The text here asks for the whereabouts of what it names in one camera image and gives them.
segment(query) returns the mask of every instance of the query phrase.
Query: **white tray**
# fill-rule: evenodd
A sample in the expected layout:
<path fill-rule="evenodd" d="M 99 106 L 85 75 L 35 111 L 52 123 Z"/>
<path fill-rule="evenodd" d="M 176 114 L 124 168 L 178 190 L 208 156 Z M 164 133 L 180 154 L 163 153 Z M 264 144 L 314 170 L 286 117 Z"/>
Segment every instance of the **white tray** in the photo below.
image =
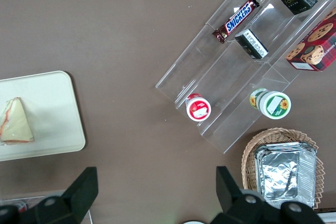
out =
<path fill-rule="evenodd" d="M 0 146 L 0 161 L 83 149 L 85 136 L 73 90 L 63 71 L 0 80 L 0 107 L 20 97 L 35 139 Z"/>

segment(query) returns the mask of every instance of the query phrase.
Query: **green and white cup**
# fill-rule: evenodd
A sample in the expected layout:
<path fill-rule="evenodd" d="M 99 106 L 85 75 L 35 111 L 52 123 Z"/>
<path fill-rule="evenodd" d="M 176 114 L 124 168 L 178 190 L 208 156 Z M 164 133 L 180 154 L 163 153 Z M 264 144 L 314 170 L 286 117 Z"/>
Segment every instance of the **green and white cup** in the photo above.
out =
<path fill-rule="evenodd" d="M 250 104 L 271 119 L 284 118 L 291 108 L 291 101 L 286 94 L 263 88 L 252 92 Z"/>

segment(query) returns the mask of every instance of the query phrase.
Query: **wicker basket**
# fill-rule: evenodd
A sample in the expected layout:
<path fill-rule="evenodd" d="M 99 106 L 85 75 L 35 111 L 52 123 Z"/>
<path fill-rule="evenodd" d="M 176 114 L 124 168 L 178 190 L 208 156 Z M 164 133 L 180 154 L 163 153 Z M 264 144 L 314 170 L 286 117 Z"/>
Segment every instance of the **wicker basket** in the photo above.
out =
<path fill-rule="evenodd" d="M 243 176 L 244 189 L 257 190 L 256 167 L 254 161 L 254 151 L 257 149 L 257 147 L 263 144 L 289 142 L 307 142 L 315 149 L 318 149 L 316 143 L 311 138 L 307 137 L 306 134 L 295 130 L 273 128 L 255 135 L 252 140 L 247 144 L 243 153 L 243 159 L 241 160 L 241 171 Z M 314 209 L 317 209 L 318 204 L 321 203 L 324 188 L 324 174 L 325 172 L 323 168 L 323 162 L 319 158 L 317 158 Z"/>

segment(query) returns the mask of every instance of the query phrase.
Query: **clear plastic shelf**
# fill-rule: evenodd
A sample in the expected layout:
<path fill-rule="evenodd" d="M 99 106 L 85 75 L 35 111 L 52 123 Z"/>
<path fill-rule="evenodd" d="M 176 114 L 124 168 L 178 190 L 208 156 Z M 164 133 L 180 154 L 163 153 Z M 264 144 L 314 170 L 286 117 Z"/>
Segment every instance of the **clear plastic shelf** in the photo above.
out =
<path fill-rule="evenodd" d="M 292 83 L 301 71 L 285 55 L 336 6 L 336 0 L 318 0 L 311 10 L 293 15 L 281 0 L 257 0 L 260 7 L 224 44 L 219 43 L 212 32 L 245 1 L 225 0 L 156 85 L 186 117 L 185 99 L 191 93 L 209 101 L 210 117 L 195 124 L 223 153 L 261 116 L 249 103 L 252 91 L 261 87 L 284 91 Z M 251 59 L 236 42 L 235 35 L 245 29 L 251 29 L 269 50 L 262 60 Z"/>

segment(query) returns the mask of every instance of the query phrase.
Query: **sandwich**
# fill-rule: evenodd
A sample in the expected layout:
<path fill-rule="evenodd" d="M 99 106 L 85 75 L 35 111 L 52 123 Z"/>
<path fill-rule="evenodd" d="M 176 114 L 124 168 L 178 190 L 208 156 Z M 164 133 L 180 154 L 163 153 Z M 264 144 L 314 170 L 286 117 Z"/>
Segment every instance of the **sandwich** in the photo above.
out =
<path fill-rule="evenodd" d="M 20 98 L 7 101 L 0 114 L 0 142 L 18 144 L 33 141 L 34 137 Z"/>

